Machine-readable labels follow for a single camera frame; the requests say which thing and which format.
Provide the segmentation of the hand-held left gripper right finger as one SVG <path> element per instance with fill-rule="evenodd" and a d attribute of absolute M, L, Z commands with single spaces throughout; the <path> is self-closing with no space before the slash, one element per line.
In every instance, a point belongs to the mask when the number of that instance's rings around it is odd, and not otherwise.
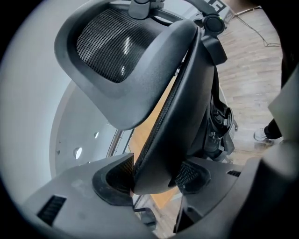
<path fill-rule="evenodd" d="M 174 233 L 204 218 L 228 194 L 243 166 L 191 157 L 182 162 L 175 184 L 182 201 Z"/>

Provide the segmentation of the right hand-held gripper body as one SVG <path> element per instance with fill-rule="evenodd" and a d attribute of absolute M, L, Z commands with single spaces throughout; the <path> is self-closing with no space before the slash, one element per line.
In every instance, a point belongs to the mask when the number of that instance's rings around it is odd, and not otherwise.
<path fill-rule="evenodd" d="M 197 9 L 190 17 L 195 24 L 206 31 L 208 35 L 219 35 L 233 18 L 232 9 L 223 0 L 189 0 Z"/>

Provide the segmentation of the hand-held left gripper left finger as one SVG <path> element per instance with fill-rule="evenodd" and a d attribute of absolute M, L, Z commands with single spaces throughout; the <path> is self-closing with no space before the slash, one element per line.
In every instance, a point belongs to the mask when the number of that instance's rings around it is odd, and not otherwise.
<path fill-rule="evenodd" d="M 47 239 L 155 238 L 133 209 L 133 159 L 125 153 L 66 170 L 27 199 L 27 222 Z"/>

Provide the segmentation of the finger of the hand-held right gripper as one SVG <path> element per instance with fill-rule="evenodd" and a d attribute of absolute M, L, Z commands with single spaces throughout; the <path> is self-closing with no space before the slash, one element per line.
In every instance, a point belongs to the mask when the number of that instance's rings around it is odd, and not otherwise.
<path fill-rule="evenodd" d="M 210 54 L 214 65 L 220 65 L 227 61 L 225 50 L 217 37 L 205 35 L 202 37 L 202 42 Z"/>

